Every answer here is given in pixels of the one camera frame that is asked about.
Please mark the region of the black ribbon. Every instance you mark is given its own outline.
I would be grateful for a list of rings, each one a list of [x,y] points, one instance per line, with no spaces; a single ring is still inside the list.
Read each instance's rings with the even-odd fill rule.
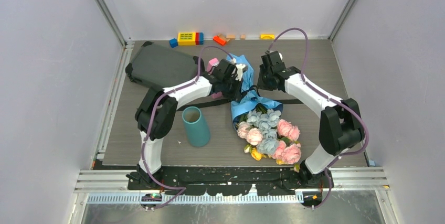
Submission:
[[[243,91],[241,93],[241,95],[244,97],[247,95],[248,92],[250,92],[252,90],[255,90],[255,93],[258,96],[260,96],[258,87],[256,85],[251,86],[247,91]],[[208,108],[208,107],[212,107],[212,106],[219,106],[219,105],[226,104],[226,103],[230,103],[230,101],[228,99],[220,99],[220,100],[215,100],[215,101],[210,101],[210,102],[196,103],[196,104],[192,104],[192,105],[184,105],[182,107],[176,107],[175,110],[176,111],[184,111],[186,108],[191,107],[191,106],[195,106],[197,108]],[[274,104],[276,106],[270,105],[270,106],[268,106],[268,109],[281,108],[285,104],[303,104],[303,102],[300,101],[299,99],[282,99],[282,100],[276,100],[274,102]]]

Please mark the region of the blue flower bouquet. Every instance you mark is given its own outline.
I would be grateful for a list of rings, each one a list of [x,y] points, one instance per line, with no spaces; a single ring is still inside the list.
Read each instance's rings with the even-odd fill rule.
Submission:
[[[281,118],[282,103],[259,94],[259,88],[253,84],[253,67],[244,55],[231,55],[227,59],[243,67],[241,100],[232,101],[230,108],[236,133],[247,143],[244,152],[257,161],[270,158],[299,172],[302,156],[299,128]]]

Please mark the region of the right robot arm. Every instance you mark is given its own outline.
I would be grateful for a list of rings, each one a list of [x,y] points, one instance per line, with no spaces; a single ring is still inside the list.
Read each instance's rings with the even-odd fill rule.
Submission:
[[[367,145],[369,132],[354,99],[341,100],[324,91],[296,67],[260,65],[258,87],[280,90],[300,100],[320,119],[319,145],[306,158],[298,171],[305,187],[314,187],[328,169],[341,157],[352,155],[351,148],[363,142]]]

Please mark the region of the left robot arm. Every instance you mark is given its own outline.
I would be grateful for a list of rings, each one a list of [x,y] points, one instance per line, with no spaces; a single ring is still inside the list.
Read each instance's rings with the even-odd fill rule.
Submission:
[[[130,183],[156,189],[161,182],[161,152],[164,137],[170,132],[176,111],[200,98],[222,93],[229,101],[240,101],[244,63],[222,59],[211,72],[198,70],[197,76],[179,85],[151,88],[138,107],[135,120],[141,136],[140,160],[136,170],[127,174]]]

